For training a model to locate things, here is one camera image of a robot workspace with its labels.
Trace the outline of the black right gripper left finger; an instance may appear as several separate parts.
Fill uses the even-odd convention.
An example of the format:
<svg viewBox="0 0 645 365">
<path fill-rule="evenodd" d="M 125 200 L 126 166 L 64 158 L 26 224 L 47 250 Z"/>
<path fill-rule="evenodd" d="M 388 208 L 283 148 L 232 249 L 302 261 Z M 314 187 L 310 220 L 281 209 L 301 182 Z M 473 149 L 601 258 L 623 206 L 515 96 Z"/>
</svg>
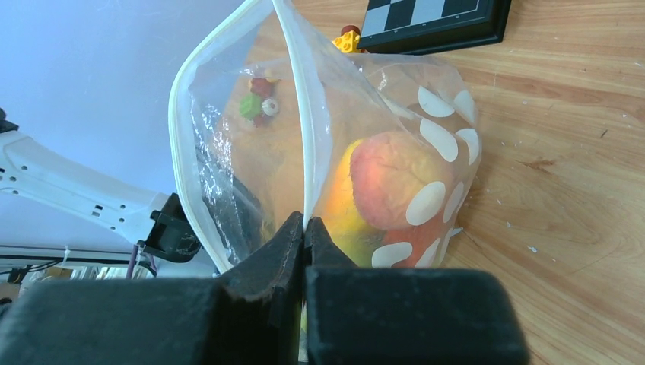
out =
<svg viewBox="0 0 645 365">
<path fill-rule="evenodd" d="M 46 281 L 1 320 L 3 364 L 296 364 L 303 216 L 216 278 Z"/>
</svg>

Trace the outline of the yellow mango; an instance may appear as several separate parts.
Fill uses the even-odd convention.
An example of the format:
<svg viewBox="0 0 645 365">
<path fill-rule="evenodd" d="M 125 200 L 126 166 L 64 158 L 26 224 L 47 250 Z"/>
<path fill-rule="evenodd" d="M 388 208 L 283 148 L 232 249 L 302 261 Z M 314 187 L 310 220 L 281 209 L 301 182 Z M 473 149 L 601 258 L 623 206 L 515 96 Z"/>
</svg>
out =
<svg viewBox="0 0 645 365">
<path fill-rule="evenodd" d="M 351 155 L 362 142 L 352 142 L 337 164 L 324 198 L 322 218 L 333 243 L 360 267 L 372 266 L 372 256 L 382 246 L 384 232 L 370 226 L 354 203 L 351 181 Z"/>
</svg>

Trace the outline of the clear dotted zip bag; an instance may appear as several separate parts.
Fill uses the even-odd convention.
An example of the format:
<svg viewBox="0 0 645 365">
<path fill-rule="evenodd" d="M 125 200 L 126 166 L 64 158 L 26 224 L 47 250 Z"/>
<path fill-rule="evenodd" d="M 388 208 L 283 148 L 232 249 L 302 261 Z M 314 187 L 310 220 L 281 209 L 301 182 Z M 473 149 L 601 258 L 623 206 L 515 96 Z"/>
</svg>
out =
<svg viewBox="0 0 645 365">
<path fill-rule="evenodd" d="M 280 80 L 279 112 L 259 128 L 238 111 L 254 76 Z M 200 42 L 173 82 L 168 125 L 180 201 L 219 271 L 291 213 L 321 218 L 345 149 L 383 132 L 435 148 L 455 185 L 427 223 L 381 230 L 371 268 L 436 267 L 482 155 L 478 111 L 455 68 L 434 56 L 343 53 L 289 1 L 245 1 Z"/>
</svg>

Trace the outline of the pink peach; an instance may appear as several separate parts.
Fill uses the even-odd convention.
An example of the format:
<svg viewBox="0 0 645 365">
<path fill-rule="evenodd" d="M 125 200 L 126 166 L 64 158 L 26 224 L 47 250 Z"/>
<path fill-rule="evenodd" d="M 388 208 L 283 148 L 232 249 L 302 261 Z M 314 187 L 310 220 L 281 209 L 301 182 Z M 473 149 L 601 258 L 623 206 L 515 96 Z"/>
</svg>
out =
<svg viewBox="0 0 645 365">
<path fill-rule="evenodd" d="M 351 154 L 350 177 L 359 214 L 380 230 L 427 223 L 455 185 L 453 168 L 439 152 L 404 132 L 361 141 Z"/>
</svg>

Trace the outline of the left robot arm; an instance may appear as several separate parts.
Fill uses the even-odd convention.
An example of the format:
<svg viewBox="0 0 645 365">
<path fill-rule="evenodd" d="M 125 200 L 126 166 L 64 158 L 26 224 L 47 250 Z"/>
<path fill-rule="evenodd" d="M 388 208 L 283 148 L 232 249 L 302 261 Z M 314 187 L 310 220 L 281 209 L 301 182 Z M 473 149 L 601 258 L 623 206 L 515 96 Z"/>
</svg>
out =
<svg viewBox="0 0 645 365">
<path fill-rule="evenodd" d="M 175 263 L 200 243 L 177 194 L 154 192 L 69 160 L 20 132 L 1 114 L 1 191 L 95 223 Z"/>
</svg>

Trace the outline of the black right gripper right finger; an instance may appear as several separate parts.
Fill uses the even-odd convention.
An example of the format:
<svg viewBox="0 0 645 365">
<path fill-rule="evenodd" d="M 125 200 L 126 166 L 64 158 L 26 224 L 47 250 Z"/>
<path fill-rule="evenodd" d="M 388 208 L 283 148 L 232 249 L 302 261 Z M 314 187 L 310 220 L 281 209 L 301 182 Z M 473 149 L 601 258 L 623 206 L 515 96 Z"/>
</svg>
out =
<svg viewBox="0 0 645 365">
<path fill-rule="evenodd" d="M 491 273 L 359 268 L 319 217 L 304 234 L 311 364 L 527 364 L 529 346 Z"/>
</svg>

